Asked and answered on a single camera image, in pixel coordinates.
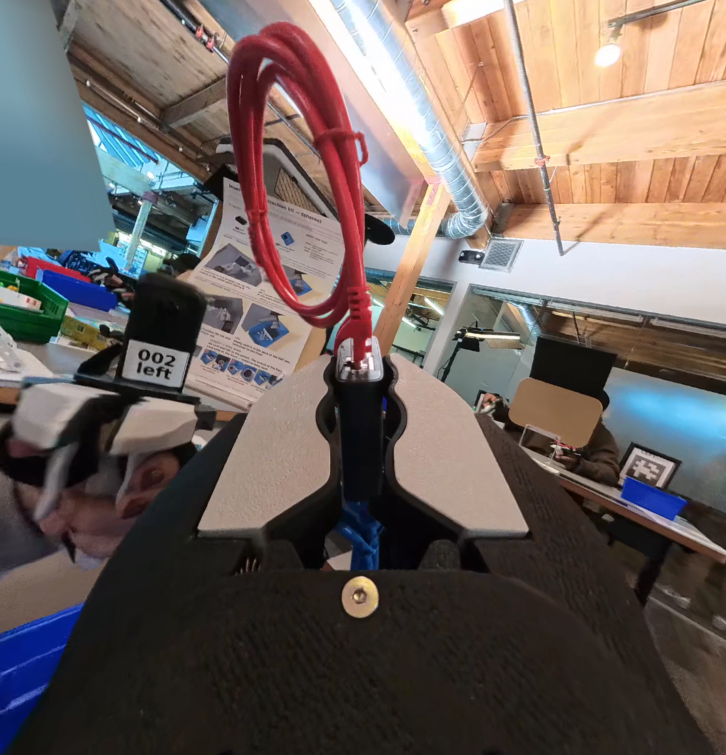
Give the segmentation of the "person's left hand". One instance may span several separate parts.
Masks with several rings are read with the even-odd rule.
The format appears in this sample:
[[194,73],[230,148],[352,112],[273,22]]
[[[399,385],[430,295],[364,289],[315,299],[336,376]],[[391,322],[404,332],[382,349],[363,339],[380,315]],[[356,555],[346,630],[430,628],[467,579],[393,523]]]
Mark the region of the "person's left hand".
[[172,451],[148,455],[134,465],[125,480],[123,461],[85,481],[64,488],[56,507],[43,519],[34,515],[42,489],[16,484],[18,502],[39,530],[92,560],[107,560],[118,549],[138,518],[155,497],[179,473],[179,459]]

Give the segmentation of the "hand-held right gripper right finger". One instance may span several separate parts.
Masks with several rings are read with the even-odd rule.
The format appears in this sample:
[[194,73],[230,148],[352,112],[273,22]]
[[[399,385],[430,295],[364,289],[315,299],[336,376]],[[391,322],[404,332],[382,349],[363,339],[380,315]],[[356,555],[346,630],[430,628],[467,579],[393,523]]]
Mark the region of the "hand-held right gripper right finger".
[[400,355],[387,376],[385,569],[417,569],[433,543],[523,541],[530,527],[471,408],[450,387]]

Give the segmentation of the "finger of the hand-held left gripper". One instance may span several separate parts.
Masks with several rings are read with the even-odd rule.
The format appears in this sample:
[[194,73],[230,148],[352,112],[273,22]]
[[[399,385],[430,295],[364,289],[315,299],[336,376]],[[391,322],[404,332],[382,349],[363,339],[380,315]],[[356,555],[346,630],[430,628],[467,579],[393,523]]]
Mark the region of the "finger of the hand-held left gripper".
[[171,400],[141,400],[128,407],[106,453],[110,456],[153,454],[188,444],[197,414],[191,404]]
[[120,394],[76,383],[37,383],[21,391],[0,429],[0,472],[13,481],[43,488],[49,462],[70,449],[66,487],[98,472],[101,430],[122,417]]

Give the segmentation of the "fiducial marker board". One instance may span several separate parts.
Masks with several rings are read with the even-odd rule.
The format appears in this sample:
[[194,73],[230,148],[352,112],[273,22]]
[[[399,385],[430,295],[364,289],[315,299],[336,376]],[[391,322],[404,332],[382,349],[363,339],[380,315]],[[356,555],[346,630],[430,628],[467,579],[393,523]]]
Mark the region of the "fiducial marker board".
[[667,490],[682,461],[660,451],[632,442],[620,461],[617,486],[622,488],[626,479],[635,479],[648,486]]

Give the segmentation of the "ceiling spot lamp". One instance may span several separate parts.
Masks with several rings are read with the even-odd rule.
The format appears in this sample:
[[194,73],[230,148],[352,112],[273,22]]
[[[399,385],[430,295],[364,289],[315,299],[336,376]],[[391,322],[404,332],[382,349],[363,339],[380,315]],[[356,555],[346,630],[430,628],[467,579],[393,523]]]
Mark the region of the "ceiling spot lamp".
[[621,36],[623,25],[615,24],[607,28],[607,35],[604,44],[596,52],[594,64],[599,69],[613,66],[621,58]]

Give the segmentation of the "printed instruction sheet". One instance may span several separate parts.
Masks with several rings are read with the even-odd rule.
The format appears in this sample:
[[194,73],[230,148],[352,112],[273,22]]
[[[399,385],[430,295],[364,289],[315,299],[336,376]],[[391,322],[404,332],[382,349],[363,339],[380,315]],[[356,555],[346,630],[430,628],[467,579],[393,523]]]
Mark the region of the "printed instruction sheet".
[[[255,261],[239,184],[223,182],[223,214],[214,247],[188,281],[207,301],[186,386],[249,408],[292,374],[311,326],[287,308]],[[326,300],[343,261],[339,222],[268,199],[268,219],[282,269],[303,304]]]

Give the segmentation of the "black tripod light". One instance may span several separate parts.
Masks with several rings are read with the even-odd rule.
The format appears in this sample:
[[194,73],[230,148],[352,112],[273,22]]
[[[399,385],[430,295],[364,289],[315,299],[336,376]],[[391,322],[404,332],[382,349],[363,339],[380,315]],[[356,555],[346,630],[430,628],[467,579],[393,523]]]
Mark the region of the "black tripod light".
[[449,359],[438,370],[438,378],[445,383],[457,355],[461,350],[478,353],[482,344],[495,349],[518,349],[521,346],[521,337],[517,333],[496,332],[490,328],[467,326],[459,328],[453,334],[451,342],[454,343]]

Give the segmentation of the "blue plastic bin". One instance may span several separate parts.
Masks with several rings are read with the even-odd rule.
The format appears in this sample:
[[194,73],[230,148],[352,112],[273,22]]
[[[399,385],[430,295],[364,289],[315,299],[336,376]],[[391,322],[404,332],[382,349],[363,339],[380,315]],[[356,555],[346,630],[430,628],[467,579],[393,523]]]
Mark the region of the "blue plastic bin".
[[81,602],[0,633],[0,754],[52,680],[83,608]]

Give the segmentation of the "red plastic crate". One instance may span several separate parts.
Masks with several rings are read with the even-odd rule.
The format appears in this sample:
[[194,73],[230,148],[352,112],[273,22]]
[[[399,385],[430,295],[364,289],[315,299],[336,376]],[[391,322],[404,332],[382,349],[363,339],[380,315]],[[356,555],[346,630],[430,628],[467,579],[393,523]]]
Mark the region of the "red plastic crate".
[[17,264],[18,271],[24,277],[41,280],[46,271],[57,273],[67,278],[74,278],[83,282],[90,282],[90,278],[82,273],[68,269],[49,260],[37,257],[20,257]]

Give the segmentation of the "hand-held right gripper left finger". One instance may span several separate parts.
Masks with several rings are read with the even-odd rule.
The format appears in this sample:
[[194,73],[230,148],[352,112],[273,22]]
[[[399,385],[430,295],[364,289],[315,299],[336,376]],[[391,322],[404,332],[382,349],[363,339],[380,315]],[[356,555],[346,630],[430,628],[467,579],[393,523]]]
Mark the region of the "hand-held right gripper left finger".
[[341,514],[341,462],[329,355],[271,389],[245,416],[198,523],[198,537],[247,541],[264,557],[291,543],[319,569]]

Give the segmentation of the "black ethernet adapter box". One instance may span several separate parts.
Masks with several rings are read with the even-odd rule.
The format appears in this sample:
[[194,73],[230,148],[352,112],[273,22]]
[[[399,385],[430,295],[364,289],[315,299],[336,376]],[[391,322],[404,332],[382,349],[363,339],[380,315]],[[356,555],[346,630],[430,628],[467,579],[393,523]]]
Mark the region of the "black ethernet adapter box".
[[385,371],[376,337],[361,363],[353,360],[352,338],[339,346],[332,386],[337,401],[343,497],[371,503],[383,485],[383,398]]

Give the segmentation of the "grey wall vent grille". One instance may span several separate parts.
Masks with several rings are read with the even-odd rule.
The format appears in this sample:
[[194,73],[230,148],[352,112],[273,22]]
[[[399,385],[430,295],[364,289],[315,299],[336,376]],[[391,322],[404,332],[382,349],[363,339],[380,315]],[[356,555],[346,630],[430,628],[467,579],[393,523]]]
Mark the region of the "grey wall vent grille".
[[492,272],[509,274],[523,245],[520,239],[491,236],[479,268]]

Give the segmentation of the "silver spiral duct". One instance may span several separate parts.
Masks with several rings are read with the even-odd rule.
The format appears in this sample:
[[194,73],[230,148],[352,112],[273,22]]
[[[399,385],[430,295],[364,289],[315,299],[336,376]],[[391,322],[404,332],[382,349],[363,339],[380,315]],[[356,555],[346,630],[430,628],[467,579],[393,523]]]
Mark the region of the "silver spiral duct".
[[436,176],[446,185],[456,211],[442,222],[442,234],[468,239],[484,230],[490,207],[407,29],[385,2],[332,1],[358,50],[390,97]]

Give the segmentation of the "green plastic crate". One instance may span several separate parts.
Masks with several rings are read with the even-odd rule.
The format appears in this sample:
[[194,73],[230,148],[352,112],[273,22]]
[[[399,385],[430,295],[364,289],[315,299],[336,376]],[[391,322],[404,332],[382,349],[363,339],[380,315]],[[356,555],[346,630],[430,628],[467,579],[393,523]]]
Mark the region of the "green plastic crate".
[[0,326],[15,340],[49,343],[67,308],[68,300],[42,282],[0,270]]

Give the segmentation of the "black wall panel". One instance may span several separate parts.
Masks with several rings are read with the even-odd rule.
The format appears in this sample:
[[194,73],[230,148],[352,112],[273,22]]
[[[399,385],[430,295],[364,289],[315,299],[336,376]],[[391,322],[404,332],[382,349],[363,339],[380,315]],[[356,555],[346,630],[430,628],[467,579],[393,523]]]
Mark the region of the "black wall panel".
[[538,336],[529,377],[609,406],[604,390],[617,354],[552,336]]

